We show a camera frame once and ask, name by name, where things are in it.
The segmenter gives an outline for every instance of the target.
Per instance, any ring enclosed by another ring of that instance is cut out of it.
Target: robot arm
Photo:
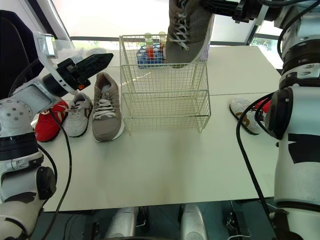
[[[202,0],[202,6],[236,22],[248,22],[261,16],[262,1]],[[268,2],[281,5],[286,1]],[[282,76],[265,121],[270,134],[279,140],[274,200],[280,210],[269,217],[280,240],[317,240],[320,236],[320,1],[290,5],[288,2],[284,7],[270,7],[264,15],[264,19],[284,29],[280,35]]]
[[[65,94],[90,85],[88,78],[105,69],[113,57],[94,54],[77,64],[68,58],[55,69],[51,36],[35,32],[34,40],[39,60],[50,74],[32,79],[0,100],[0,239],[28,238],[44,203],[56,191],[52,169],[41,166],[44,157],[31,127],[34,116]]]

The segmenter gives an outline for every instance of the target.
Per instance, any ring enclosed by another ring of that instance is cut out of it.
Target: wire shelf
[[[160,36],[152,39],[158,48]],[[143,35],[120,36],[121,110],[127,129],[201,132],[211,116],[206,61],[183,67],[167,64],[163,55],[160,60],[154,55],[141,61],[145,45]]]

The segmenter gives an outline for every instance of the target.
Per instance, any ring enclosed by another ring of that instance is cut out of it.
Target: black chair
[[[0,99],[8,97],[16,77],[37,58],[31,30],[14,12],[0,10]],[[42,64],[35,65],[24,82],[39,75],[42,69]]]

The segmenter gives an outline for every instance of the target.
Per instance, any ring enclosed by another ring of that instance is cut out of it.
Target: black cable
[[[264,210],[267,218],[269,219],[271,225],[272,225],[272,222],[271,222],[270,217],[269,217],[269,213],[270,213],[270,212],[269,212],[269,209],[268,209],[268,205],[267,205],[267,202],[266,202],[266,200],[265,200],[265,197],[264,197],[264,195],[263,195],[263,193],[262,193],[262,191],[261,191],[261,188],[260,188],[259,183],[258,183],[258,181],[257,181],[257,178],[256,178],[256,176],[255,176],[255,173],[254,173],[254,171],[253,171],[253,169],[252,169],[252,167],[251,167],[251,164],[250,164],[250,162],[249,162],[249,158],[248,158],[248,155],[247,155],[246,150],[245,150],[245,148],[244,148],[244,145],[243,145],[243,143],[242,143],[241,136],[240,136],[240,127],[241,127],[242,121],[244,120],[244,118],[245,118],[246,114],[249,112],[249,110],[250,110],[252,107],[254,107],[257,103],[259,103],[259,102],[261,102],[262,100],[265,100],[265,99],[271,97],[272,95],[273,95],[273,93],[269,93],[269,94],[267,94],[267,95],[259,98],[258,100],[254,101],[253,103],[251,103],[251,104],[243,111],[242,115],[239,117],[238,123],[237,123],[237,125],[236,125],[236,131],[235,131],[235,132],[236,132],[236,139],[237,139],[237,141],[238,141],[238,144],[239,144],[241,153],[242,153],[242,155],[243,155],[243,158],[244,158],[246,167],[247,167],[247,169],[248,169],[248,171],[249,171],[249,174],[250,174],[250,176],[251,176],[252,183],[253,183],[254,188],[255,188],[258,196],[259,196],[259,199],[260,199],[260,201],[261,201],[261,205],[262,205],[262,207],[263,207],[263,210]]]
[[[69,235],[68,235],[68,239],[67,239],[67,240],[70,240],[70,237],[72,237],[73,239],[75,239],[74,236],[72,235],[72,227],[74,226],[74,223],[75,223],[75,221],[78,219],[79,216],[80,216],[80,215],[77,215],[77,216],[73,219],[73,221],[72,221],[72,223],[71,223],[71,225],[70,225],[70,230],[69,230]]]
[[[303,11],[301,11],[299,14],[297,14],[294,18],[292,18],[288,24],[283,28],[279,38],[278,38],[278,42],[277,42],[277,46],[276,49],[278,51],[278,54],[280,56],[280,58],[283,60],[282,57],[282,52],[281,52],[281,41],[284,38],[285,33],[287,32],[287,30],[290,28],[290,26],[297,21],[298,19],[300,19],[304,14],[306,14],[307,12],[311,11],[312,9],[314,9],[316,6],[318,6],[320,4],[320,0],[316,1],[314,4],[310,5],[309,7],[307,7],[306,9],[304,9]]]
[[[261,112],[261,109],[264,107],[264,105],[266,105],[270,100],[271,100],[272,96],[271,97],[268,97],[267,99],[265,99],[261,104],[260,106],[256,109],[256,112],[254,114],[254,120],[259,124],[260,128],[262,128],[267,134],[270,135],[270,132],[266,129],[265,126],[263,126],[263,124],[260,122],[259,120],[259,114]]]
[[[67,136],[67,133],[65,131],[65,129],[62,127],[62,125],[60,124],[60,122],[56,119],[54,113],[52,112],[52,109],[50,108],[49,109],[49,112],[51,114],[51,116],[53,117],[55,123],[59,126],[59,128],[62,130],[63,134],[64,134],[64,137],[65,137],[65,142],[66,142],[66,146],[68,148],[68,154],[69,154],[69,175],[68,175],[68,180],[66,182],[66,186],[65,186],[65,189],[64,189],[64,192],[62,194],[62,197],[58,203],[58,206],[56,207],[56,210],[54,212],[54,215],[53,215],[53,218],[51,220],[51,223],[49,225],[49,227],[47,228],[46,232],[44,233],[43,237],[41,238],[41,240],[45,240],[46,237],[49,235],[53,225],[55,224],[55,221],[56,221],[56,218],[58,216],[58,212],[59,212],[59,209],[60,209],[60,206],[67,194],[67,191],[68,191],[68,188],[69,188],[69,185],[70,185],[70,180],[71,180],[71,173],[72,173],[72,155],[71,155],[71,148],[70,148],[70,144],[69,144],[69,139],[68,139],[68,136]]]
[[[266,5],[270,8],[282,8],[285,6],[290,6],[293,4],[306,2],[310,0],[288,0],[288,1],[270,1],[270,0],[258,0],[258,2],[262,5]]]
[[[71,217],[69,217],[69,219],[66,221],[65,225],[64,225],[64,231],[63,231],[63,238],[62,240],[65,240],[66,239],[66,233],[67,233],[67,226],[68,226],[68,223],[70,221],[70,219],[74,216],[74,214],[71,215]]]
[[[22,70],[22,72],[15,78],[15,80],[13,81],[13,84],[10,88],[8,97],[11,97],[12,94],[14,93],[14,91],[16,90],[16,88],[19,86],[19,84],[21,83],[21,81],[24,79],[26,73],[33,68],[36,64],[40,63],[39,58],[37,58],[36,60],[34,60],[32,63],[30,63],[25,69]]]
[[[53,172],[54,172],[54,178],[55,178],[55,182],[57,183],[57,180],[58,180],[58,171],[57,171],[57,166],[54,162],[54,160],[52,159],[52,157],[50,156],[50,154],[39,144],[37,143],[38,145],[38,148],[41,150],[41,152],[44,153],[44,155],[46,155],[46,157],[49,159],[51,165],[52,165],[52,168],[53,168]]]

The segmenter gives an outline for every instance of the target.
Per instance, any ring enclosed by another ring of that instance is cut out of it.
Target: shoe sole
[[[234,114],[234,112],[231,110],[231,105],[229,105],[229,110],[230,113],[235,117],[235,119],[237,120],[237,122],[239,121],[239,118]],[[244,130],[251,135],[259,135],[259,133],[254,133],[253,131],[249,130],[242,122],[241,122],[241,126],[244,128]]]
[[[91,114],[91,112],[92,112],[92,109],[94,109],[94,105],[93,105],[92,103],[90,104],[90,106],[91,106],[91,110],[90,110],[89,115],[88,115],[88,121],[86,122],[86,127],[85,127],[84,132],[81,133],[81,134],[78,135],[78,136],[69,136],[69,137],[71,137],[71,138],[79,138],[79,137],[83,136],[83,135],[86,133],[86,131],[87,131],[87,129],[88,129],[88,125],[89,125],[90,114]]]
[[[65,112],[65,113],[66,113],[66,114],[65,114],[65,116],[64,116],[64,119],[62,119],[62,122],[60,122],[60,125],[61,125],[62,127],[63,127],[64,121],[67,119],[67,116],[68,116],[68,113],[67,113],[67,112]],[[47,141],[38,141],[38,142],[40,142],[40,143],[48,143],[48,142],[51,142],[51,141],[55,140],[55,138],[59,135],[60,130],[61,130],[61,128],[59,127],[58,132],[57,132],[51,139],[49,139],[49,140],[47,140]]]
[[[201,50],[199,51],[199,53],[197,54],[197,56],[191,61],[191,63],[198,60],[201,57],[201,55],[204,53],[204,51],[206,50],[208,43],[210,42],[210,39],[211,39],[212,30],[214,28],[214,18],[215,18],[215,15],[212,14],[211,18],[209,20],[208,28],[206,30],[203,46],[202,46]]]
[[[125,124],[124,124],[124,121],[121,119],[121,126],[120,126],[120,129],[118,131],[118,133],[114,136],[114,138],[112,138],[111,140],[107,140],[107,141],[98,141],[95,136],[93,135],[93,138],[96,142],[98,143],[106,143],[106,142],[110,142],[110,141],[113,141],[115,139],[117,139],[118,137],[120,137],[120,135],[124,132],[124,129],[125,129]]]

